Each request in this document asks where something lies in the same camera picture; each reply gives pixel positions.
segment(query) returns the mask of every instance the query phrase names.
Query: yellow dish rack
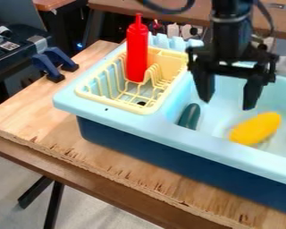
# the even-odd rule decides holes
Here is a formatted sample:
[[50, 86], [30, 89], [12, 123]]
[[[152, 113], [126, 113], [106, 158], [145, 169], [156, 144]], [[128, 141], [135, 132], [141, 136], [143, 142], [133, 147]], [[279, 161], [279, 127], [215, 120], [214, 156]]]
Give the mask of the yellow dish rack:
[[107, 60], [78, 83], [77, 96], [138, 114], [153, 114], [171, 93], [173, 84], [187, 71], [182, 52], [149, 47], [147, 70], [140, 83], [127, 80], [126, 51]]

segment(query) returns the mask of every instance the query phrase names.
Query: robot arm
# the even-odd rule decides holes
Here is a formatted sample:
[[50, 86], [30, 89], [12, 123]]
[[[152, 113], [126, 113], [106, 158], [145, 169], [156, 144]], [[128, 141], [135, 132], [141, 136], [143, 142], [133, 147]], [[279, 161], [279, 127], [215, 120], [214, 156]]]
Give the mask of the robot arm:
[[[181, 13], [193, 6], [195, 0], [189, 0], [187, 5], [177, 10], [164, 9], [146, 0], [141, 3], [160, 13]], [[251, 45], [254, 4], [270, 22], [273, 33], [272, 18], [259, 0], [212, 0], [212, 43], [187, 49], [189, 71], [202, 100], [209, 102], [215, 93], [216, 74], [247, 80], [244, 87], [244, 110], [254, 108], [263, 87], [269, 82], [275, 82], [275, 65], [279, 56], [268, 53], [263, 47], [256, 48]], [[256, 64], [251, 69], [232, 66], [238, 61]]]

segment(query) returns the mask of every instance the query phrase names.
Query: plywood tabletop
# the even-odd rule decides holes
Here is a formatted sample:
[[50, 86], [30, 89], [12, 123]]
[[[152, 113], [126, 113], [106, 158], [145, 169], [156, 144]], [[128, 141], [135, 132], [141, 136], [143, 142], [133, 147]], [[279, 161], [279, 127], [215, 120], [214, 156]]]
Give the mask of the plywood tabletop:
[[[168, 8], [179, 8], [185, 5], [187, 0], [153, 0], [157, 3]], [[271, 4], [286, 4], [286, 0], [263, 0], [263, 2]], [[187, 22], [200, 26], [209, 25], [209, 14], [211, 10], [211, 1], [209, 0], [196, 0], [195, 5], [182, 14], [164, 15], [155, 13], [143, 7], [136, 0], [88, 0], [90, 8], [134, 15], [137, 12], [143, 13], [145, 17], [157, 18], [167, 21]], [[286, 10], [269, 8], [270, 14], [273, 16], [275, 23], [276, 37], [286, 38]], [[258, 32], [266, 32], [269, 30], [269, 25], [264, 16], [255, 9], [254, 12], [254, 27]]]
[[33, 0], [39, 11], [53, 11], [76, 0]]
[[[63, 72], [65, 81], [42, 78], [0, 105], [0, 155], [28, 168], [42, 167], [59, 181], [152, 222], [166, 220], [172, 228], [193, 228], [189, 222], [202, 218], [207, 220], [202, 229], [286, 229], [286, 214], [81, 138], [74, 115], [55, 109], [52, 96], [116, 46], [98, 41], [74, 57], [80, 68]], [[61, 164], [69, 167], [62, 169]], [[163, 211], [147, 210], [154, 206]]]

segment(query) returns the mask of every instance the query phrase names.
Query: wire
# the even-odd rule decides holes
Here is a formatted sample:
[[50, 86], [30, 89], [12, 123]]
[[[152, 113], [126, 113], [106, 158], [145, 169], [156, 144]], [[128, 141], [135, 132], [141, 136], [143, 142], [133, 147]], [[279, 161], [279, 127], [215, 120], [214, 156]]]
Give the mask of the wire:
[[274, 24], [273, 24], [273, 18], [272, 15], [267, 11], [266, 7], [260, 0], [256, 0], [256, 5], [259, 11], [264, 15], [264, 17], [267, 19], [269, 26], [270, 26], [270, 31], [269, 33], [265, 36], [265, 38], [270, 38], [274, 34]]
[[178, 13], [183, 13], [187, 11], [188, 9], [190, 9], [194, 5], [196, 0], [188, 0], [187, 3], [182, 8], [179, 8], [179, 9], [163, 8], [162, 6], [158, 4], [154, 4], [150, 2], [149, 0], [136, 0], [136, 1], [140, 4], [143, 4], [150, 10], [153, 10], [153, 11], [156, 11], [162, 14], [178, 14]]

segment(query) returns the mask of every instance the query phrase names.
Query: blue clamp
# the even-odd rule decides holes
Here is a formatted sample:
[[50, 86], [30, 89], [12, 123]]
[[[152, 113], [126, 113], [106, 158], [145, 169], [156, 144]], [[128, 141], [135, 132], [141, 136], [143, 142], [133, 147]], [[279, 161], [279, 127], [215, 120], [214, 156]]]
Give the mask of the blue clamp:
[[48, 47], [44, 54], [47, 55], [54, 64], [62, 64], [62, 70], [67, 72], [75, 72], [80, 67], [58, 47]]
[[64, 75], [59, 73], [54, 64], [48, 58], [47, 55], [44, 54], [36, 54], [33, 55], [32, 58], [33, 65], [40, 71], [44, 71], [47, 73], [46, 78], [53, 82], [60, 82], [65, 79]]

